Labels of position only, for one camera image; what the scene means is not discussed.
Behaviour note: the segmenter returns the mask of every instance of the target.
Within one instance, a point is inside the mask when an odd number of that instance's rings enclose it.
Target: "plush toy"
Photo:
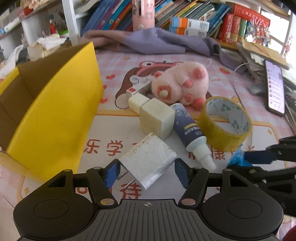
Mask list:
[[[206,100],[209,76],[203,64],[188,61],[164,72],[157,71],[152,79],[152,93],[167,104],[180,102],[201,110]]]

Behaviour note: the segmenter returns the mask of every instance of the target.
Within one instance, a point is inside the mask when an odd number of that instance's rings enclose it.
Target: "yellow packing tape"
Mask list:
[[[218,126],[211,115],[219,115],[232,125],[233,133]],[[207,137],[207,142],[219,151],[236,151],[253,131],[253,123],[248,113],[231,99],[213,96],[205,102],[198,126]]]

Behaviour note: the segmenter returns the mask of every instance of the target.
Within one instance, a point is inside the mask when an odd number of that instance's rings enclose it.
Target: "gray cloth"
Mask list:
[[[141,54],[184,54],[197,52],[207,57],[218,54],[224,66],[235,70],[241,62],[232,59],[221,50],[213,38],[177,35],[161,28],[149,28],[136,32],[120,30],[90,30],[81,38],[81,43],[92,41],[95,47],[116,52]],[[245,66],[237,72],[243,74]]]

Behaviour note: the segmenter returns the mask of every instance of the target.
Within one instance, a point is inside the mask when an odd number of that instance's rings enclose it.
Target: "pink bottle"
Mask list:
[[[154,27],[154,3],[155,0],[132,0],[133,31]]]

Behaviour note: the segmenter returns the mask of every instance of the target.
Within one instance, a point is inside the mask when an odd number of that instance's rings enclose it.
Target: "yellow box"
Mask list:
[[[17,66],[0,84],[0,165],[38,181],[76,172],[103,92],[92,43]]]

